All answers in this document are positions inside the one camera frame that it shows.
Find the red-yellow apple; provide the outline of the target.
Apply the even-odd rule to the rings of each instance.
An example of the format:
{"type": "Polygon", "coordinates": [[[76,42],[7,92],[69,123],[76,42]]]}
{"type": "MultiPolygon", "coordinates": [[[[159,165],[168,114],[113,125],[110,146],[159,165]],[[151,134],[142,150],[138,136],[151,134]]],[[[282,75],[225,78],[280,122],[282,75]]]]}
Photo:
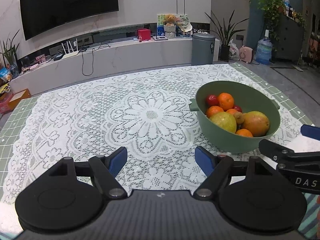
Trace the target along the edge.
{"type": "Polygon", "coordinates": [[[268,117],[259,111],[251,111],[244,115],[244,122],[241,124],[243,129],[249,130],[253,137],[263,137],[270,128],[268,117]]]}

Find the small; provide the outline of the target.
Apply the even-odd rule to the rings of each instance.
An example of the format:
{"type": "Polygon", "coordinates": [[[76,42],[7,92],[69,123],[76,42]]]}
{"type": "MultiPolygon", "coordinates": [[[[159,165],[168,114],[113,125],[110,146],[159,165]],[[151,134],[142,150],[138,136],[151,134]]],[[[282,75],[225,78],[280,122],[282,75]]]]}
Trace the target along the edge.
{"type": "Polygon", "coordinates": [[[248,129],[245,129],[245,128],[237,130],[236,134],[243,137],[249,137],[249,138],[253,137],[253,134],[248,129]]]}

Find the green plastic colander bowl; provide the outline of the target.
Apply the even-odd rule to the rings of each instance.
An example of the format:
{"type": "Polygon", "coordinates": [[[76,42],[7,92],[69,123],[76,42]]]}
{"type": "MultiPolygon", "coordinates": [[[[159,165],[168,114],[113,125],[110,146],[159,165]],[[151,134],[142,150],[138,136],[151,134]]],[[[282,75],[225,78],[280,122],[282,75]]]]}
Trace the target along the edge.
{"type": "Polygon", "coordinates": [[[280,126],[280,106],[275,100],[269,99],[260,91],[233,81],[212,81],[202,85],[196,92],[195,98],[191,99],[189,109],[197,113],[200,128],[204,136],[217,148],[234,153],[247,153],[259,147],[263,139],[270,139],[280,126]],[[260,111],[264,113],[269,121],[270,128],[262,137],[242,137],[228,132],[212,123],[206,116],[206,97],[210,94],[219,95],[222,92],[231,94],[235,104],[240,106],[246,113],[260,111]]]}

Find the brown kiwi fruit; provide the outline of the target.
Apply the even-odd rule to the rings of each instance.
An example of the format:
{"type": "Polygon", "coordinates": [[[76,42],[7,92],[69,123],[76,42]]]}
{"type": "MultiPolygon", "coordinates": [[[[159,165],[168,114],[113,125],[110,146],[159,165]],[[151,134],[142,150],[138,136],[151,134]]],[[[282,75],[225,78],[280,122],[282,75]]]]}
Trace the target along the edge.
{"type": "Polygon", "coordinates": [[[235,120],[236,120],[236,123],[237,123],[238,125],[241,125],[241,124],[244,123],[244,121],[245,121],[245,114],[244,114],[244,113],[235,112],[235,113],[233,114],[233,116],[234,116],[234,118],[235,118],[235,120]]]}

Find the red cherry tomato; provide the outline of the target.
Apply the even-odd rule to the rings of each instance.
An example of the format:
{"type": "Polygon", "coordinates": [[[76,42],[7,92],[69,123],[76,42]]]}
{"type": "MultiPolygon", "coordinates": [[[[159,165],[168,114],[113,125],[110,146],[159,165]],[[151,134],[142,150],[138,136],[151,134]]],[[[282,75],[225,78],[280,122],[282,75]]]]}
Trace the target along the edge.
{"type": "Polygon", "coordinates": [[[239,111],[239,112],[242,112],[242,108],[238,105],[234,105],[233,107],[235,110],[239,111]]]}
{"type": "Polygon", "coordinates": [[[212,106],[218,106],[219,105],[219,100],[218,97],[214,94],[210,94],[206,97],[206,105],[208,107],[212,106]]]}

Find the dark green cabinet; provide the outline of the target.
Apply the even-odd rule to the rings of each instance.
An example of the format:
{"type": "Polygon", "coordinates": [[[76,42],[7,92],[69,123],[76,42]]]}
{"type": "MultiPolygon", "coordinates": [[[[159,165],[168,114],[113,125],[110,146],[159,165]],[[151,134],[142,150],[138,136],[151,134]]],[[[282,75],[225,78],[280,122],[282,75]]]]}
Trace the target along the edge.
{"type": "Polygon", "coordinates": [[[278,25],[279,40],[274,43],[276,60],[297,62],[302,49],[304,28],[291,18],[281,15],[278,25]]]}

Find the blue water jug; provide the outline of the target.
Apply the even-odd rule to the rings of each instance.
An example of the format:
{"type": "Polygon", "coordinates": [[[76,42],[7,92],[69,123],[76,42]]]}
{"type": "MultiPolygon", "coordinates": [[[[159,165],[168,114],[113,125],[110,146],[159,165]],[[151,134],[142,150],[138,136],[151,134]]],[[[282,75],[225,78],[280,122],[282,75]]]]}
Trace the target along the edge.
{"type": "Polygon", "coordinates": [[[273,44],[269,39],[269,30],[266,29],[264,37],[258,41],[255,60],[260,64],[269,65],[272,57],[272,48],[273,44]]]}

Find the green checked table mat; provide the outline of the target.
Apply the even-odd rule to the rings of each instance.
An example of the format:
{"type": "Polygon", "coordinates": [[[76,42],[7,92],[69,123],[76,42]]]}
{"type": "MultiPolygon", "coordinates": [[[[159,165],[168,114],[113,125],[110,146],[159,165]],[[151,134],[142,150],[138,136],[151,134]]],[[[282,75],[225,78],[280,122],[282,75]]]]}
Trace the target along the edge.
{"type": "Polygon", "coordinates": [[[23,99],[1,121],[1,202],[12,204],[22,188],[21,169],[27,163],[27,148],[30,143],[19,142],[27,118],[31,115],[38,97],[23,99]]]}

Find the orange cardboard box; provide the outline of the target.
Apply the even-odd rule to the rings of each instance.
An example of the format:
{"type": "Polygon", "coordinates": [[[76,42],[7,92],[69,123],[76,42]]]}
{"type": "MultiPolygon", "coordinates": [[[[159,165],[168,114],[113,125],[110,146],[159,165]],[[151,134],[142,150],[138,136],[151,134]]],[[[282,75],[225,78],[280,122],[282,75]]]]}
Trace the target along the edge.
{"type": "Polygon", "coordinates": [[[28,99],[30,97],[31,97],[31,94],[29,92],[29,89],[25,89],[16,93],[8,103],[8,107],[10,111],[13,111],[14,108],[20,103],[21,100],[28,99]]]}

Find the white plastic bag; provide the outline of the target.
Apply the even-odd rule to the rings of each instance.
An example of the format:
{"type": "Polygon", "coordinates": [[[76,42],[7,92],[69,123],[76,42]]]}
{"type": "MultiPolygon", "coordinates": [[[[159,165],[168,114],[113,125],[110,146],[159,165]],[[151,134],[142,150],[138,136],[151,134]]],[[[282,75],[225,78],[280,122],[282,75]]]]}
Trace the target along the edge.
{"type": "Polygon", "coordinates": [[[237,48],[236,44],[233,42],[233,39],[229,42],[229,54],[228,58],[234,61],[240,60],[240,53],[239,49],[237,48]]]}

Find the white wifi router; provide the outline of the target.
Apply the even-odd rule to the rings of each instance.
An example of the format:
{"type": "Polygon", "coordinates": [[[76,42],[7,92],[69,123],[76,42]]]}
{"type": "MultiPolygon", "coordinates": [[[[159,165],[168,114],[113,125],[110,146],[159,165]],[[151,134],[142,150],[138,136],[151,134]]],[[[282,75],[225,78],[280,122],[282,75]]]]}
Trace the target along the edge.
{"type": "Polygon", "coordinates": [[[65,43],[62,43],[61,45],[64,53],[62,59],[74,57],[79,53],[77,38],[74,41],[67,40],[65,43]]]}

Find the trailing plant on cabinet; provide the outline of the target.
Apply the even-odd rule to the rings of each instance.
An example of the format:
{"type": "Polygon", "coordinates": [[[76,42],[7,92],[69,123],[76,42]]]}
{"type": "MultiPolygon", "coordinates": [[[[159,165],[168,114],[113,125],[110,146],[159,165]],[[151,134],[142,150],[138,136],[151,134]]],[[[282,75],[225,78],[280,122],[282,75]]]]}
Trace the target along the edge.
{"type": "Polygon", "coordinates": [[[258,8],[263,11],[264,29],[269,30],[270,40],[278,41],[280,18],[285,11],[283,0],[260,0],[258,8]]]}

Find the red box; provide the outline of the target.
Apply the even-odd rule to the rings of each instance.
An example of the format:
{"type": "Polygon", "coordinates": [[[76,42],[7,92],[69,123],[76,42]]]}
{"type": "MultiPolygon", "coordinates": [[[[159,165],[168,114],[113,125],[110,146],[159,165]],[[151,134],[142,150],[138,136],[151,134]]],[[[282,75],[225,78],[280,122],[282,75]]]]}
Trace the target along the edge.
{"type": "Polygon", "coordinates": [[[151,30],[150,29],[138,29],[137,37],[139,42],[151,40],[151,30]]]}

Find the green potted plant left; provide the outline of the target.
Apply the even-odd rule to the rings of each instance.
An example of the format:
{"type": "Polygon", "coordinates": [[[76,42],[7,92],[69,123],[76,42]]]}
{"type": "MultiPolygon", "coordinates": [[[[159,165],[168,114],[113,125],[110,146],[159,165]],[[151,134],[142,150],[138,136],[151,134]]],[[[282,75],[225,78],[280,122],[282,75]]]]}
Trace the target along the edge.
{"type": "Polygon", "coordinates": [[[1,41],[1,55],[7,60],[10,66],[13,65],[15,61],[17,61],[17,50],[20,44],[14,44],[14,39],[18,33],[19,30],[12,38],[8,36],[6,41],[1,41]]]}

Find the floral picture board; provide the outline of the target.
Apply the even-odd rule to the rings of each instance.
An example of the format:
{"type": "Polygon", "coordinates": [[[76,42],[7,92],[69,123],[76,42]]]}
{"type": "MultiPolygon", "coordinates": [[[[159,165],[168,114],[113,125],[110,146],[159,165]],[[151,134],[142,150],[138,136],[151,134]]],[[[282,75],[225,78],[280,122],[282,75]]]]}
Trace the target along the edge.
{"type": "MultiPolygon", "coordinates": [[[[164,15],[166,14],[158,14],[157,15],[157,25],[163,26],[164,15]]],[[[174,14],[176,16],[176,26],[180,29],[187,29],[190,25],[190,20],[188,15],[185,14],[174,14]]]]}

